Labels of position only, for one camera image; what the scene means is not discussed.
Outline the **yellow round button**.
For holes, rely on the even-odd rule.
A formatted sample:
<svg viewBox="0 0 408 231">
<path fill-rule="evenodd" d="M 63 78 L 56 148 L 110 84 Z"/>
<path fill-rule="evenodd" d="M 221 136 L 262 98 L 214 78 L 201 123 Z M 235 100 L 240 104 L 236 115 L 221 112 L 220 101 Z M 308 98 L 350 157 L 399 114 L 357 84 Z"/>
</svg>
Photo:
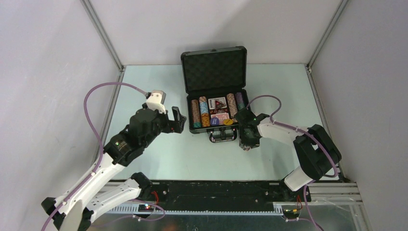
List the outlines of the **yellow round button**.
<svg viewBox="0 0 408 231">
<path fill-rule="evenodd" d="M 223 124 L 224 125 L 226 125 L 226 126 L 230 126 L 230 125 L 232 125 L 234 122 L 233 122 L 233 120 L 232 119 L 224 119 L 223 120 Z"/>
</svg>

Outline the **red playing card deck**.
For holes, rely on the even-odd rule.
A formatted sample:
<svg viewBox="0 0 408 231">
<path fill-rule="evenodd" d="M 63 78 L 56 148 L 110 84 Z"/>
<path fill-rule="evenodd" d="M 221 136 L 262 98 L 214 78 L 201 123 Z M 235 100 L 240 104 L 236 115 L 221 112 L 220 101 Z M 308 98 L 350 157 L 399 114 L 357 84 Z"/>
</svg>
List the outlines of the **red playing card deck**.
<svg viewBox="0 0 408 231">
<path fill-rule="evenodd" d="M 213 115 L 211 115 L 211 118 L 212 118 L 212 117 L 217 117 L 217 118 L 219 119 L 219 121 L 220 121 L 219 125 L 223 125 L 223 120 L 224 120 L 224 119 L 230 118 L 230 116 L 229 116 L 228 113 L 213 114 Z"/>
</svg>

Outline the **blue playing card deck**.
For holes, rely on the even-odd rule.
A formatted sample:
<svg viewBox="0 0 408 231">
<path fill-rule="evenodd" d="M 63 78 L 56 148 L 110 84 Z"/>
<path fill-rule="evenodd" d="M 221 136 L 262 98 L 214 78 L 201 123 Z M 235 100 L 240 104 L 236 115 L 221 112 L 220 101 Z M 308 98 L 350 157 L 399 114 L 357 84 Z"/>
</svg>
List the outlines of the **blue playing card deck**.
<svg viewBox="0 0 408 231">
<path fill-rule="evenodd" d="M 227 108 L 227 101 L 225 97 L 211 98 L 208 100 L 210 110 Z"/>
</svg>

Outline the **black poker set case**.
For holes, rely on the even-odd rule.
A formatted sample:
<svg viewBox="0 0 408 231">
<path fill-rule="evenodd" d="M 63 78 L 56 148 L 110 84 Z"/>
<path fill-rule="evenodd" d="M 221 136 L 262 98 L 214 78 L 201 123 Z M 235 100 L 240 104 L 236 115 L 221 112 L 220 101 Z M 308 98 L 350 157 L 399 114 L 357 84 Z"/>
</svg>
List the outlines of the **black poker set case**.
<svg viewBox="0 0 408 231">
<path fill-rule="evenodd" d="M 203 128 L 193 128 L 191 101 L 205 96 L 211 98 L 225 97 L 227 94 L 241 92 L 245 106 L 249 99 L 245 90 L 247 49 L 244 46 L 211 49 L 204 51 L 186 51 L 180 56 L 182 72 L 187 93 L 187 108 L 189 130 L 192 134 L 208 134 L 212 143 L 233 141 L 238 138 L 239 124 L 233 120 L 230 126 L 218 125 Z M 227 108 L 210 110 L 209 118 L 218 113 L 228 113 L 231 118 L 227 101 Z"/>
</svg>

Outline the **blue small blind button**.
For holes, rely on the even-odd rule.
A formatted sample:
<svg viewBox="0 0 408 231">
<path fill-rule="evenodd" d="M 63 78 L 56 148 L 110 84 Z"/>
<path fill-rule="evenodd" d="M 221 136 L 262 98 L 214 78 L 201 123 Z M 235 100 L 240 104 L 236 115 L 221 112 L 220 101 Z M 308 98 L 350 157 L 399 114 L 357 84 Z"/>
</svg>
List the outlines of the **blue small blind button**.
<svg viewBox="0 0 408 231">
<path fill-rule="evenodd" d="M 210 119 L 210 125 L 211 125 L 211 126 L 218 126 L 219 123 L 220 123 L 220 121 L 219 121 L 219 119 L 218 119 L 217 117 L 212 117 L 212 118 Z"/>
</svg>

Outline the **black triangular all-in marker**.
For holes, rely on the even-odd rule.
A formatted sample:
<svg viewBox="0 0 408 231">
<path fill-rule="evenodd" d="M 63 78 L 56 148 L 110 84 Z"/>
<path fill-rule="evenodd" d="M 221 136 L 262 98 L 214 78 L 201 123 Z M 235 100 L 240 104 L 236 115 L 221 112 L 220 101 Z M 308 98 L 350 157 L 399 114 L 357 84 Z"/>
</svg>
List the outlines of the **black triangular all-in marker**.
<svg viewBox="0 0 408 231">
<path fill-rule="evenodd" d="M 221 109 L 221 108 L 226 107 L 225 103 L 220 100 L 213 100 L 213 106 L 214 106 L 214 109 Z"/>
</svg>

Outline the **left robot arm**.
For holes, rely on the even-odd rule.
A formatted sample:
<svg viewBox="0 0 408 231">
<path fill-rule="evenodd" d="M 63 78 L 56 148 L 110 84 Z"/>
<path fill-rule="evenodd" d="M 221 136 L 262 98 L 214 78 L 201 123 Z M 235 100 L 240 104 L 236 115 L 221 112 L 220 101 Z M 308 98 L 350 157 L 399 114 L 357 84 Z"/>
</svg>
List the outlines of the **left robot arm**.
<svg viewBox="0 0 408 231">
<path fill-rule="evenodd" d="M 104 213 L 121 203 L 149 193 L 151 182 L 141 172 L 135 173 L 113 190 L 97 193 L 115 175 L 143 154 L 153 140 L 162 133 L 182 133 L 186 117 L 172 107 L 174 120 L 168 118 L 163 106 L 146 104 L 133 115 L 129 123 L 102 148 L 102 153 L 80 180 L 63 195 L 47 197 L 41 203 L 50 222 L 59 231 L 86 231 Z"/>
</svg>

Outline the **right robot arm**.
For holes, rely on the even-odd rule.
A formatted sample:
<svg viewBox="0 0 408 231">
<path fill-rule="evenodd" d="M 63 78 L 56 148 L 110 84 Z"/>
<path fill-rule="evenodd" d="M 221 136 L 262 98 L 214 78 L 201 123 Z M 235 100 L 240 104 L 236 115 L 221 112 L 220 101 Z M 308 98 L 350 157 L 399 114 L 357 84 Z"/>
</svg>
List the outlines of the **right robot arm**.
<svg viewBox="0 0 408 231">
<path fill-rule="evenodd" d="M 336 165 L 342 155 L 326 130 L 315 124 L 311 127 L 296 127 L 284 124 L 266 114 L 255 115 L 244 108 L 236 115 L 241 135 L 240 146 L 244 150 L 259 147 L 261 138 L 287 144 L 295 150 L 299 166 L 283 179 L 285 188 L 295 192 L 305 185 L 327 177 L 338 175 Z"/>
</svg>

